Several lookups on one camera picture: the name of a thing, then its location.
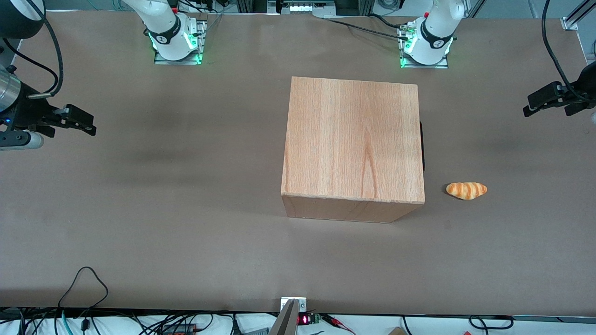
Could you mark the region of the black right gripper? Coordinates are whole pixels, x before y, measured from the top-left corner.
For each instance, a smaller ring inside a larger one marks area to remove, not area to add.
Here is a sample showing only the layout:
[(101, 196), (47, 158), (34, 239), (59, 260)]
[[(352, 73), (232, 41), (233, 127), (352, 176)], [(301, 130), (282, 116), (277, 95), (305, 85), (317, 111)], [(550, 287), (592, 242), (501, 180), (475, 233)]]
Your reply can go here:
[(30, 100), (24, 94), (20, 94), (15, 102), (1, 112), (0, 119), (1, 124), (7, 126), (7, 131), (33, 131), (53, 138), (55, 129), (47, 125), (47, 120), (55, 120), (56, 115), (61, 118), (56, 127), (96, 135), (97, 129), (92, 125), (94, 117), (85, 110), (72, 104), (57, 109), (45, 99)]

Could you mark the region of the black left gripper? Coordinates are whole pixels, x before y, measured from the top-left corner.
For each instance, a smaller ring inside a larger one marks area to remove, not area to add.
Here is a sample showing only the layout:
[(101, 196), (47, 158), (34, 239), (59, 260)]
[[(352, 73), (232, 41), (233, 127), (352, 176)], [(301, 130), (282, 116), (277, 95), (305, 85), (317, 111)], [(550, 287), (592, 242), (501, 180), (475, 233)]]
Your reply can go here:
[(523, 108), (524, 117), (530, 117), (542, 110), (560, 107), (565, 95), (568, 104), (565, 106), (566, 116), (573, 116), (585, 109), (596, 106), (596, 62), (588, 64), (579, 78), (568, 85), (564, 93), (561, 82), (551, 82), (528, 96), (528, 105)]

